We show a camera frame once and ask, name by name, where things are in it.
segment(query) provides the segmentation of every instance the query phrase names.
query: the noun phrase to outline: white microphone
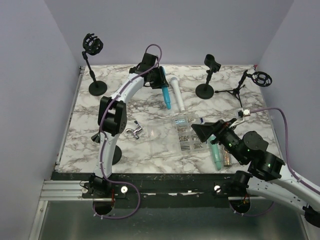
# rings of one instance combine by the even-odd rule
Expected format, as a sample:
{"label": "white microphone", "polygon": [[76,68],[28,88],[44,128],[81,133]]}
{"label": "white microphone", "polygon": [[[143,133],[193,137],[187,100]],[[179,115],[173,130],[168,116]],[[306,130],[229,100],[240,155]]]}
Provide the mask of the white microphone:
{"label": "white microphone", "polygon": [[179,88],[179,78],[176,76],[173,76],[170,80],[170,84],[173,87],[175,98],[176,98],[176,101],[178,102],[180,112],[185,111],[186,109],[184,106],[184,101],[182,99],[180,88]]}

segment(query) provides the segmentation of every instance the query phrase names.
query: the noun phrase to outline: white marble surface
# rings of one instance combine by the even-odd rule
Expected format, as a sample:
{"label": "white marble surface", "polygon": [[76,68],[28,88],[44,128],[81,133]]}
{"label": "white marble surface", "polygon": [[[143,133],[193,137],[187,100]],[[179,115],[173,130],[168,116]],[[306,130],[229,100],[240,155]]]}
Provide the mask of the white marble surface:
{"label": "white marble surface", "polygon": [[[97,80],[105,81],[108,90],[106,96],[114,93],[127,79],[131,65],[94,66]],[[214,94],[211,99],[202,100],[195,94],[195,89],[200,83],[206,81],[206,66],[164,66],[166,74],[176,75],[180,78],[180,90],[184,100],[186,114],[197,114],[206,122],[216,122],[219,119],[230,120],[235,117],[235,110],[240,107],[237,99],[228,93]],[[221,66],[219,72],[212,75],[210,85],[214,90],[232,89],[238,85],[243,72],[253,73],[253,66]],[[67,133],[63,154],[61,157],[60,173],[92,173],[98,159],[99,144],[91,140],[91,136],[98,132],[98,111],[101,96],[92,96],[88,87],[92,82],[88,68],[85,69],[79,94],[75,103],[69,131]],[[249,78],[245,80],[245,87],[241,90],[243,107],[251,110],[264,107],[263,97],[257,85]],[[144,128],[140,139],[122,133],[117,145],[122,150],[122,158],[113,166],[113,173],[217,173],[212,162],[209,149],[189,155],[170,157],[152,157],[150,151],[147,125],[159,119],[178,116],[178,105],[172,87],[169,88],[171,109],[167,110],[162,91],[143,87],[127,104],[127,126],[135,128],[137,120]],[[252,114],[249,122],[238,126],[235,132],[242,137],[248,131],[257,131],[267,142],[268,151],[280,156],[275,136],[270,125],[267,113]],[[223,168],[220,173],[234,173],[237,170],[246,170],[232,159],[233,166]]]}

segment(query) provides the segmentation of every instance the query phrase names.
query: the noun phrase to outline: metal clamp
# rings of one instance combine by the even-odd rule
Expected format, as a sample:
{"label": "metal clamp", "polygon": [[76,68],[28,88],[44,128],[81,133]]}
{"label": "metal clamp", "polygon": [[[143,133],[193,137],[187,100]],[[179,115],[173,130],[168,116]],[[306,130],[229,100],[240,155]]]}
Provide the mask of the metal clamp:
{"label": "metal clamp", "polygon": [[143,129],[142,127],[139,125],[138,121],[135,120],[134,123],[137,125],[137,128],[135,130],[131,129],[131,128],[128,128],[125,130],[125,132],[128,134],[128,133],[131,133],[135,139],[139,139],[140,137],[138,136],[138,133],[140,133]]}

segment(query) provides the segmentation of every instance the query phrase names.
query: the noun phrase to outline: purple cable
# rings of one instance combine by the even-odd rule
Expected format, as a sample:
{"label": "purple cable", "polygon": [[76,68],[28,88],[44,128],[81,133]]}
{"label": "purple cable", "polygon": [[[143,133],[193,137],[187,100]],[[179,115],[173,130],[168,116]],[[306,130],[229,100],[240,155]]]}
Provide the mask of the purple cable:
{"label": "purple cable", "polygon": [[271,206],[265,210],[264,212],[261,212],[261,213],[258,213],[258,214],[245,214],[245,213],[240,213],[240,212],[237,212],[231,205],[231,203],[229,203],[230,205],[230,208],[233,210],[233,212],[237,215],[240,215],[240,216],[244,216],[244,217],[252,217],[252,218],[255,218],[255,217],[260,217],[262,215],[265,215],[267,213],[269,213],[275,206],[275,202],[272,202]]}
{"label": "purple cable", "polygon": [[108,141],[108,137],[107,137],[107,134],[103,131],[102,126],[103,126],[103,122],[105,121],[106,115],[107,115],[109,109],[111,108],[112,104],[118,99],[118,97],[120,97],[120,95],[121,95],[121,94],[123,93],[123,91],[129,86],[129,84],[131,84],[135,79],[141,77],[142,75],[147,74],[147,73],[150,72],[152,69],[154,69],[157,65],[159,65],[159,62],[160,62],[160,60],[161,60],[161,58],[162,58],[162,49],[161,49],[161,47],[160,47],[159,45],[157,45],[157,44],[150,44],[150,45],[145,49],[145,53],[148,51],[148,49],[149,49],[151,46],[156,46],[156,47],[159,49],[159,51],[160,51],[160,56],[159,56],[159,58],[158,58],[158,61],[157,61],[152,67],[150,67],[148,70],[146,70],[146,71],[144,71],[144,72],[142,72],[142,73],[134,76],[130,81],[128,81],[128,82],[123,86],[123,88],[119,91],[119,93],[117,94],[117,96],[116,96],[114,99],[112,99],[112,101],[111,101],[111,102],[109,103],[109,105],[106,107],[106,109],[105,109],[105,111],[104,111],[104,113],[103,113],[103,115],[102,115],[102,118],[101,118],[101,122],[100,122],[100,126],[99,126],[99,131],[104,134],[104,141],[103,141],[102,146],[101,146],[101,154],[100,154],[100,161],[99,161],[99,163],[100,163],[100,168],[101,168],[101,172],[102,172],[103,178],[104,178],[106,181],[108,181],[109,183],[112,183],[112,184],[126,184],[126,185],[129,185],[129,186],[131,186],[131,187],[133,187],[133,188],[135,189],[135,191],[136,191],[136,193],[137,193],[137,195],[138,195],[138,203],[137,203],[137,205],[136,205],[136,208],[135,208],[131,213],[129,213],[128,215],[125,215],[125,216],[106,216],[106,215],[99,215],[99,214],[97,214],[97,212],[96,212],[95,205],[93,205],[92,208],[93,208],[93,211],[94,211],[94,215],[97,215],[97,216],[99,216],[99,217],[101,217],[101,218],[104,218],[104,219],[125,219],[125,218],[128,218],[128,217],[132,216],[133,214],[135,214],[135,213],[138,211],[139,206],[140,206],[140,203],[141,203],[140,192],[139,192],[138,188],[137,188],[135,185],[133,185],[133,184],[130,183],[130,182],[125,182],[125,181],[112,181],[112,180],[109,180],[109,179],[107,178],[107,176],[106,176],[106,174],[105,174],[105,172],[104,172],[104,167],[103,167],[103,152],[104,152],[104,149],[105,149],[105,145],[106,145],[106,143],[107,143],[107,141]]}
{"label": "purple cable", "polygon": [[257,110],[253,110],[250,111],[250,113],[254,114],[254,113],[258,113],[258,112],[262,112],[262,111],[266,111],[266,110],[278,110],[282,117],[283,117],[283,121],[284,121],[284,130],[285,130],[285,154],[286,154],[286,164],[288,166],[288,169],[290,171],[290,173],[292,174],[292,176],[294,176],[294,178],[296,180],[298,180],[300,183],[302,183],[304,186],[306,186],[308,189],[310,189],[311,191],[315,192],[316,194],[320,195],[320,191],[318,191],[317,189],[315,189],[314,187],[312,187],[311,185],[309,185],[308,183],[306,183],[303,180],[300,180],[300,177],[295,173],[295,171],[291,168],[290,165],[290,158],[289,158],[289,144],[288,144],[288,123],[287,123],[287,119],[285,116],[285,113],[278,107],[265,107],[265,108],[261,108],[261,109],[257,109]]}

